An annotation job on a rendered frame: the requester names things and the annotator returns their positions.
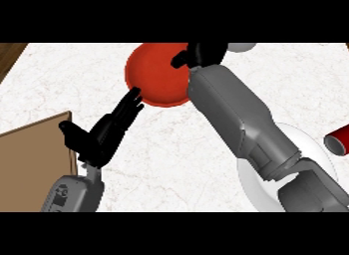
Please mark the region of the red can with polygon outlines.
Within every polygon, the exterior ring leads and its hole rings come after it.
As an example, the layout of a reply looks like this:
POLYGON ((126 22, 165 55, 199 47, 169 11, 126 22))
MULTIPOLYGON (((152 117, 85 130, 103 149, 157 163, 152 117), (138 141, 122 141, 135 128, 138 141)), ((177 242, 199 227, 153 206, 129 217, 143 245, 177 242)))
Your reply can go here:
POLYGON ((344 156, 349 154, 349 125, 323 137, 323 144, 335 155, 344 156))

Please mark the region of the red bowl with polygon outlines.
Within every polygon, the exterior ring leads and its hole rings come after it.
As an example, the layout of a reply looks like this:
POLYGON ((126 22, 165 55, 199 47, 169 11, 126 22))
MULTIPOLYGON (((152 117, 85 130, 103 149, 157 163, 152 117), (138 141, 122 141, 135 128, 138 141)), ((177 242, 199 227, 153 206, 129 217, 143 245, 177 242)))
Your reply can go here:
POLYGON ((129 54, 125 83, 129 89, 141 89, 143 102, 153 107, 177 107, 187 102, 187 67, 171 66, 184 49, 186 43, 141 43, 129 54))

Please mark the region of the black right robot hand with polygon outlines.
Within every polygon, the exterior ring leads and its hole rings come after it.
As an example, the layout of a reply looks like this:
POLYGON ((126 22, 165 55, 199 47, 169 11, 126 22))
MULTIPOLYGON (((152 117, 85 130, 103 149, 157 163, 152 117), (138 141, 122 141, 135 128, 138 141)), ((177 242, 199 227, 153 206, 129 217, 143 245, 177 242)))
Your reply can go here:
POLYGON ((206 67, 218 65, 227 50, 226 43, 193 43, 189 42, 186 49, 181 50, 171 59, 171 66, 178 69, 187 66, 206 67))

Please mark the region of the pale grey round object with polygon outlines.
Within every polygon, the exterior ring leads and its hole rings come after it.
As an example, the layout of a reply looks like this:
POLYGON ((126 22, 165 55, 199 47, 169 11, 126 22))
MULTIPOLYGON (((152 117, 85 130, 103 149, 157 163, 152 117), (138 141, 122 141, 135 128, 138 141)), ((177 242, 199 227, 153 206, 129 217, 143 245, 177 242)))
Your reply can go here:
POLYGON ((233 53, 240 53, 252 49, 254 43, 228 43, 227 50, 233 53))

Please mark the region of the brown cardboard box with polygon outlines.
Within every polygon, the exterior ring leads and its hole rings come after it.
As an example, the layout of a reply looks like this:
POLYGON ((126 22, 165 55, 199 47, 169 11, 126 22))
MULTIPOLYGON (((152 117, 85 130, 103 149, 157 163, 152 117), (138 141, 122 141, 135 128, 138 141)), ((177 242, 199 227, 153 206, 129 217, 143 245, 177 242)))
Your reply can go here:
POLYGON ((0 211, 39 211, 55 180, 75 175, 75 153, 64 147, 63 112, 0 134, 0 211))

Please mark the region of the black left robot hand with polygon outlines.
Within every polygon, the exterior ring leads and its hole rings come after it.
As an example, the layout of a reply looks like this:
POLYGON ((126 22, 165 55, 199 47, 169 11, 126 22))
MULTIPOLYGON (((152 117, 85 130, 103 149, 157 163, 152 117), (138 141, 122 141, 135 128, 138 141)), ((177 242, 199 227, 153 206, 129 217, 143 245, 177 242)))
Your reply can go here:
POLYGON ((131 88, 113 111, 103 115, 89 131, 82 130, 69 121, 58 123, 64 146, 79 154, 78 160, 95 168, 101 168, 109 163, 125 132, 144 107, 140 92, 140 88, 131 88))

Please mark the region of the white plate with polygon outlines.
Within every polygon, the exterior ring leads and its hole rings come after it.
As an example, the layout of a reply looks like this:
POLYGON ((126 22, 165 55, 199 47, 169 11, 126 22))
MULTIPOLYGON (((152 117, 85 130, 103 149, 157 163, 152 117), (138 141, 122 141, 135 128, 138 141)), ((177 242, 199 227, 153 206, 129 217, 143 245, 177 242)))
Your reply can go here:
MULTIPOLYGON (((338 180, 333 165, 322 145, 299 128, 283 123, 277 123, 276 125, 296 145, 301 155, 311 158, 333 180, 338 180)), ((242 158, 236 160, 236 170, 242 190, 254 210, 258 212, 283 212, 277 200, 277 189, 295 178, 295 174, 289 174, 279 181, 264 181, 249 162, 242 158)))

